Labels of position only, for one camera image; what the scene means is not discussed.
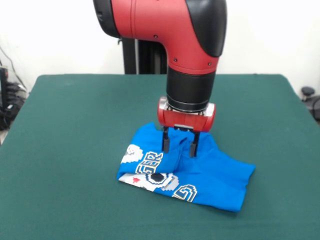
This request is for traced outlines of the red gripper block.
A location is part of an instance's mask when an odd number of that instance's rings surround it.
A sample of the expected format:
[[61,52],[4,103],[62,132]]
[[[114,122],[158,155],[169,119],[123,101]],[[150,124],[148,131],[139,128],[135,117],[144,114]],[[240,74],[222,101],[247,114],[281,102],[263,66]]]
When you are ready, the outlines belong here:
[[169,128],[180,128],[193,131],[194,138],[190,144],[189,156],[197,156],[200,132],[209,132],[213,126],[216,116],[216,105],[209,103],[204,111],[187,113],[173,109],[165,96],[162,96],[158,102],[157,117],[161,126],[162,133],[162,151],[168,153],[170,150]]

